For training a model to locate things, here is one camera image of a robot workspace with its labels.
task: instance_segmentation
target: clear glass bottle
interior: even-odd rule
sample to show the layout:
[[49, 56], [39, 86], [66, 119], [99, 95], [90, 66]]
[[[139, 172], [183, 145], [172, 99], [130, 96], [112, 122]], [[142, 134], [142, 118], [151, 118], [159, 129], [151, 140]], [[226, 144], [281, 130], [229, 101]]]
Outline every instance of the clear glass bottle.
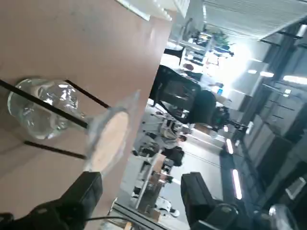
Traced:
[[[76, 90], [62, 80], [25, 79], [17, 88], [80, 119]], [[60, 135], [74, 123], [13, 92], [8, 98], [8, 109], [28, 133], [37, 139], [51, 139]]]

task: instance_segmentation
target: black wire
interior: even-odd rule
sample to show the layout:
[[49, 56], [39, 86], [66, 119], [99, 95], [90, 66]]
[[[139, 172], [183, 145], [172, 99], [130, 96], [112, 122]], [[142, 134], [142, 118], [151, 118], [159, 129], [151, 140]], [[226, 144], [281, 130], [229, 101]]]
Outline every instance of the black wire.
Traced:
[[129, 219], [127, 219], [125, 217], [112, 217], [112, 216], [93, 217], [93, 218], [86, 219], [85, 221], [100, 220], [100, 219], [122, 219], [122, 220], [130, 221]]
[[101, 219], [121, 219], [121, 220], [125, 220], [125, 221], [128, 221], [128, 222], [131, 222], [131, 223], [133, 223], [134, 225], [137, 225], [137, 226], [141, 227], [139, 223], [137, 223], [137, 222], [135, 222], [135, 221], [133, 221], [133, 220], [130, 220], [130, 219], [128, 219], [128, 218], [125, 218], [125, 217], [112, 217], [112, 216], [106, 216], [106, 217], [93, 217], [93, 218], [86, 219], [85, 221], [93, 221], [93, 220], [101, 220]]

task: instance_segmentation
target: fluorescent light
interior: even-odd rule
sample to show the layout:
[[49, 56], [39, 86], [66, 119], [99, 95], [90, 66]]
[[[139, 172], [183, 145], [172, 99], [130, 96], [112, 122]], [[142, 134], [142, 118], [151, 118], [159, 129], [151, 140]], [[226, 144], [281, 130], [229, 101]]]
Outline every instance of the fluorescent light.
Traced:
[[242, 191], [241, 191], [241, 185], [240, 185], [240, 180], [239, 180], [239, 173], [237, 169], [232, 170], [232, 176], [234, 178], [234, 183], [235, 183], [236, 198], [240, 200], [242, 199]]
[[304, 77], [297, 77], [297, 76], [291, 76], [291, 75], [286, 75], [283, 77], [284, 81], [289, 81], [301, 85], [307, 85], [307, 78]]
[[248, 128], [247, 128], [245, 133], [250, 134], [253, 127], [254, 127], [254, 123], [252, 121], [250, 121], [249, 124], [248, 124]]
[[239, 144], [240, 144], [240, 140], [236, 140], [236, 142], [235, 142], [235, 146], [236, 146], [236, 147], [238, 147], [238, 146], [239, 146]]
[[301, 25], [296, 36], [303, 37], [307, 29], [307, 25]]
[[257, 70], [255, 70], [255, 69], [250, 69], [250, 70], [248, 70], [248, 73], [250, 73], [250, 74], [256, 74], [256, 73], [257, 73]]
[[254, 58], [251, 58], [250, 60], [251, 60], [251, 61], [256, 61], [256, 62], [262, 62], [262, 61], [260, 61], [260, 60], [254, 59]]
[[232, 148], [231, 140], [230, 140], [230, 139], [227, 139], [227, 140], [226, 140], [226, 143], [227, 143], [228, 152], [229, 152], [230, 154], [234, 154], [234, 149]]
[[265, 72], [265, 71], [260, 72], [260, 75], [263, 76], [263, 77], [267, 77], [267, 78], [271, 78], [271, 77], [274, 76], [273, 73]]

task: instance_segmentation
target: black office chair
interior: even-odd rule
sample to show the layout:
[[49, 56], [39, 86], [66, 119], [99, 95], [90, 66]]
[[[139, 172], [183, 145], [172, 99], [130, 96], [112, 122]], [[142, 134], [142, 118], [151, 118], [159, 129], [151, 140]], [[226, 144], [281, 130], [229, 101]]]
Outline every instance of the black office chair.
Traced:
[[[160, 104], [183, 124], [208, 124], [216, 105], [213, 93], [202, 91], [199, 84], [163, 65], [158, 69], [149, 98], [154, 101], [153, 106]], [[174, 107], [189, 113], [182, 117], [172, 109]]]

